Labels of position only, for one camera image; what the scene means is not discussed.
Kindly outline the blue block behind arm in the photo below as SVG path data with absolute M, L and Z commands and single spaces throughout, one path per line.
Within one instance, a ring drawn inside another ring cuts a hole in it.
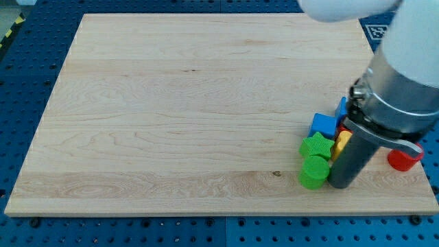
M 341 100 L 339 101 L 339 104 L 337 105 L 337 108 L 335 109 L 335 118 L 337 120 L 337 125 L 340 125 L 342 120 L 347 115 L 346 103 L 347 103 L 347 98 L 342 97 Z

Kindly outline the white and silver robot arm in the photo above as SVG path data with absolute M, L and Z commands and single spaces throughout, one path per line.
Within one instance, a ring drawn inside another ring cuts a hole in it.
M 360 81 L 348 118 L 390 138 L 418 141 L 438 121 L 438 0 L 300 0 L 320 22 L 396 14 Z

